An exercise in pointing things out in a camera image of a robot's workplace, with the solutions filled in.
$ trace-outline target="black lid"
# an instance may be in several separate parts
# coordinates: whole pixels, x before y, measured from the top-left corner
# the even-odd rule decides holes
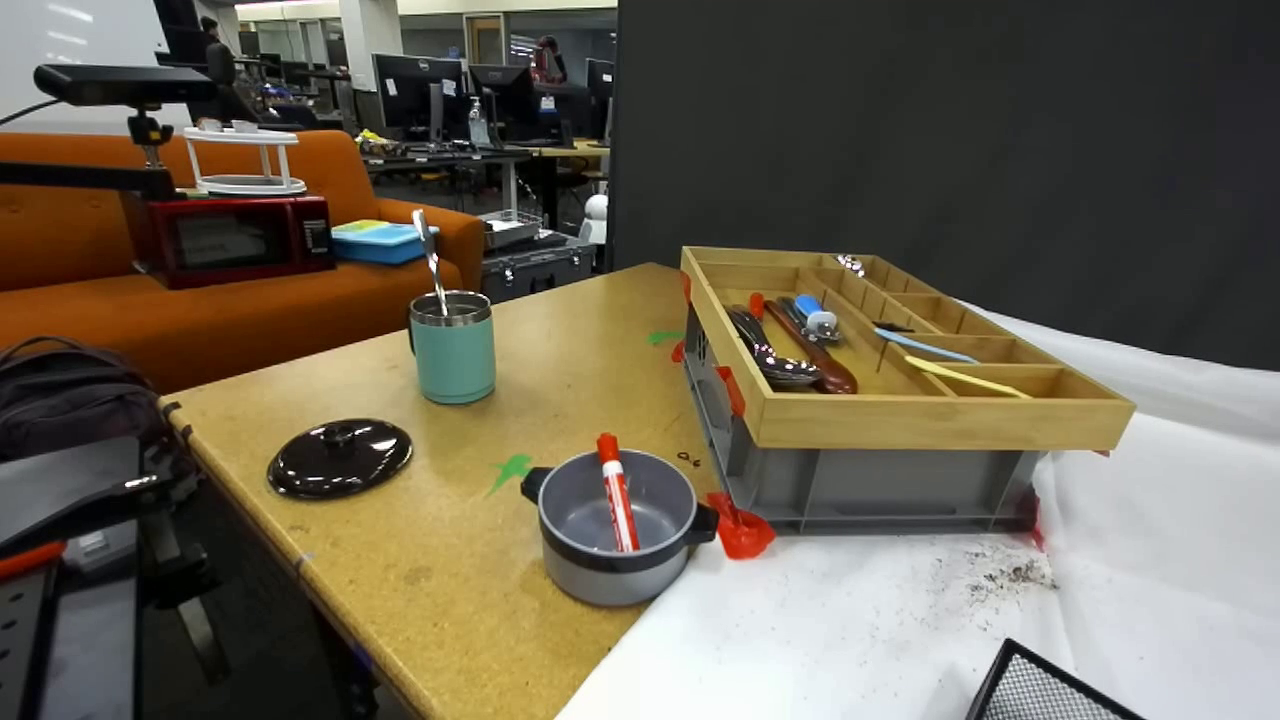
[[[334,420],[290,438],[270,479],[280,496],[334,501],[365,490],[405,469],[414,438],[384,420]]]

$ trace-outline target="wooden tray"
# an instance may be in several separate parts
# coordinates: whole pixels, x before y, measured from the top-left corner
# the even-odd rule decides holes
[[[755,447],[1116,447],[1131,404],[1063,361],[1004,330],[932,285],[881,257],[696,246],[682,253],[692,311],[713,343],[735,417]],[[752,295],[822,295],[841,321],[834,355],[857,377],[857,396],[773,393],[723,306]],[[972,355],[956,368],[1014,393],[948,378],[918,368],[878,324]],[[766,314],[775,351],[803,355],[801,343]]]

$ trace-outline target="teal mug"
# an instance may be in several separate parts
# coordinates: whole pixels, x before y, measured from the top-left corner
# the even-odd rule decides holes
[[[432,404],[476,404],[493,396],[493,303],[479,290],[447,287],[410,303],[410,347],[415,355],[415,389]]]

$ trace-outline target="metal pot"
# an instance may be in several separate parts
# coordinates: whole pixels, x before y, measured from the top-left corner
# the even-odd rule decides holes
[[[646,603],[690,564],[692,545],[715,537],[715,513],[696,505],[692,482],[648,452],[619,452],[632,487],[642,548],[615,548],[599,456],[576,456],[559,469],[534,469],[522,490],[537,505],[545,529],[547,575],[585,603]]]

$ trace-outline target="white cloth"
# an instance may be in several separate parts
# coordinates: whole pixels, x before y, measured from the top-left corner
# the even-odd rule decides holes
[[[708,545],[566,714],[963,714],[1004,637],[1143,714],[1280,714],[1280,377],[998,321],[1139,404],[1112,456],[1035,465],[1043,550]]]

